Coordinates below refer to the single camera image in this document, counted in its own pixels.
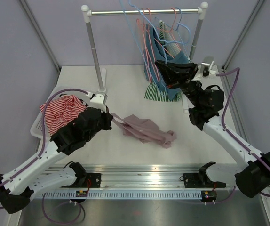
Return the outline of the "green white striped tank top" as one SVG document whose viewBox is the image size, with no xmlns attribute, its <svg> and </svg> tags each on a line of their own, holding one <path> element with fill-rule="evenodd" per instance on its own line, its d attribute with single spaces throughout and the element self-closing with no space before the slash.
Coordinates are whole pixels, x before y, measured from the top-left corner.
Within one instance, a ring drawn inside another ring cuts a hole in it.
<svg viewBox="0 0 270 226">
<path fill-rule="evenodd" d="M 162 60 L 165 62 L 177 63 L 177 64 L 189 63 L 188 59 L 186 58 L 183 52 L 180 52 L 174 58 L 170 57 L 168 54 L 164 52 L 164 47 L 162 47 L 160 44 L 161 39 L 159 37 L 159 25 L 156 27 L 156 30 L 153 31 L 153 36 L 155 39 L 155 43 L 152 44 L 152 47 L 154 50 L 156 61 Z M 148 100 L 152 100 L 152 101 L 178 102 L 182 97 L 182 93 L 180 89 L 168 89 L 166 87 L 165 81 L 162 78 L 160 71 L 159 71 L 159 74 L 161 76 L 161 81 L 157 83 L 149 82 L 144 98 Z"/>
</svg>

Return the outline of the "red white striped tank top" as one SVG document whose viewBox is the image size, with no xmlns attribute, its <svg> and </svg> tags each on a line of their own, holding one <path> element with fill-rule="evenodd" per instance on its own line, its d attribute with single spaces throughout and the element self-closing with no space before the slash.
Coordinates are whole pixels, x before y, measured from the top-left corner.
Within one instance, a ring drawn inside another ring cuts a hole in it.
<svg viewBox="0 0 270 226">
<path fill-rule="evenodd" d="M 61 127 L 78 117 L 86 107 L 74 95 L 63 95 L 49 102 L 45 110 L 45 123 L 49 134 L 55 134 Z"/>
</svg>

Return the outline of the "mauve tank top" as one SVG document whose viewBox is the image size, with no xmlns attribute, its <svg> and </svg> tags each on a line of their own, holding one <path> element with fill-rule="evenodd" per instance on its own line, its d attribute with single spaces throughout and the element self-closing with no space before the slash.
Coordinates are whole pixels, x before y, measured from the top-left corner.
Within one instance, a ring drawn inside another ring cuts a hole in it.
<svg viewBox="0 0 270 226">
<path fill-rule="evenodd" d="M 175 132 L 161 131 L 151 119 L 141 119 L 133 114 L 125 118 L 115 113 L 112 113 L 112 116 L 112 122 L 122 130 L 124 136 L 132 137 L 143 144 L 154 143 L 163 148 L 170 148 L 172 142 L 177 139 Z"/>
</svg>

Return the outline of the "blue wire hanger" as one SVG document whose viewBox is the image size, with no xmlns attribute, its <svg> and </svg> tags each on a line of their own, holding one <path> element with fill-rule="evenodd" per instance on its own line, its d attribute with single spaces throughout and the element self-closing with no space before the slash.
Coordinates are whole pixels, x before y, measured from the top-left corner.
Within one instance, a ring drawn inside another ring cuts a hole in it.
<svg viewBox="0 0 270 226">
<path fill-rule="evenodd" d="M 187 50 L 186 50 L 186 45 L 188 44 L 188 42 L 191 39 L 191 31 L 190 31 L 190 29 L 186 25 L 184 25 L 184 24 L 181 23 L 182 16 L 183 16 L 181 10 L 179 8 L 173 8 L 173 9 L 175 9 L 176 16 L 177 16 L 176 22 L 175 22 L 175 25 L 174 25 L 174 28 L 173 28 L 173 35 L 175 37 L 175 41 L 173 41 L 173 42 L 179 44 L 179 46 L 181 48 L 181 52 L 183 52 L 185 54 L 186 58 L 190 62 L 191 60 L 190 60 L 190 57 L 188 56 L 188 53 L 187 53 Z M 181 37 L 180 31 L 179 31 L 180 28 L 184 28 L 187 31 L 187 40 L 186 41 L 183 41 L 183 39 Z"/>
<path fill-rule="evenodd" d="M 138 38 L 136 37 L 136 35 L 135 35 L 135 30 L 133 29 L 132 24 L 131 24 L 131 21 L 130 21 L 130 19 L 129 19 L 129 16 L 127 15 L 126 9 L 125 9 L 124 4 L 123 4 L 123 1 L 122 1 L 122 0 L 119 0 L 119 4 L 120 4 L 120 7 L 121 7 L 121 9 L 122 9 L 122 12 L 123 12 L 123 15 L 124 15 L 124 17 L 125 17 L 125 20 L 126 20 L 126 22 L 127 22 L 127 25 L 128 25 L 128 27 L 129 27 L 129 29 L 130 29 L 130 31 L 131 31 L 131 34 L 132 34 L 132 36 L 133 36 L 133 39 L 134 39 L 134 41 L 135 41 L 135 43 L 136 43 L 136 45 L 137 45 L 137 47 L 138 47 L 139 53 L 140 53 L 140 55 L 141 55 L 141 57 L 142 57 L 142 60 L 143 60 L 143 62 L 144 62 L 144 66 L 145 66 L 145 69 L 146 69 L 146 72 L 147 72 L 147 75 L 148 75 L 148 81 L 149 81 L 150 83 L 155 83 L 155 81 L 154 81 L 154 79 L 153 79 L 153 76 L 151 75 L 150 67 L 149 67 L 148 64 L 147 64 L 148 61 L 145 59 L 144 51 L 143 51 L 142 45 L 140 45 L 139 39 L 138 39 Z"/>
</svg>

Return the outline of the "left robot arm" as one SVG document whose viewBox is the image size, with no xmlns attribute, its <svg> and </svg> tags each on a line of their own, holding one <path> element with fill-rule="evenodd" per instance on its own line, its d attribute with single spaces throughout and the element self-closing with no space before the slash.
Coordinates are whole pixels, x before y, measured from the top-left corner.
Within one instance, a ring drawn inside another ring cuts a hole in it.
<svg viewBox="0 0 270 226">
<path fill-rule="evenodd" d="M 176 164 L 189 150 L 193 130 L 188 114 L 176 104 L 149 103 L 139 98 L 131 82 L 131 66 L 111 67 L 110 92 L 56 86 L 49 100 L 75 95 L 85 110 L 51 136 L 42 147 L 7 174 L 0 174 L 1 209 L 9 214 L 27 206 L 37 195 L 61 186 L 82 187 L 86 173 L 79 163 L 45 178 L 41 174 L 72 155 L 92 164 Z"/>
</svg>

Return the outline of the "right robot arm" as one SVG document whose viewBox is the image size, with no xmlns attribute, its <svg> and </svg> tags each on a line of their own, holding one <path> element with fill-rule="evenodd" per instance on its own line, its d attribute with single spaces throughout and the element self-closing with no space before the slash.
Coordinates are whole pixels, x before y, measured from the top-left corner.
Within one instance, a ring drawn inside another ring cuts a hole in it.
<svg viewBox="0 0 270 226">
<path fill-rule="evenodd" d="M 235 173 L 235 183 L 247 197 L 262 194 L 270 186 L 270 152 L 262 153 L 247 143 L 225 124 L 229 98 L 218 85 L 203 89 L 198 80 L 198 65 L 195 63 L 155 63 L 169 89 L 180 89 L 193 104 L 189 119 L 199 130 L 218 142 L 235 160 L 240 171 Z"/>
</svg>

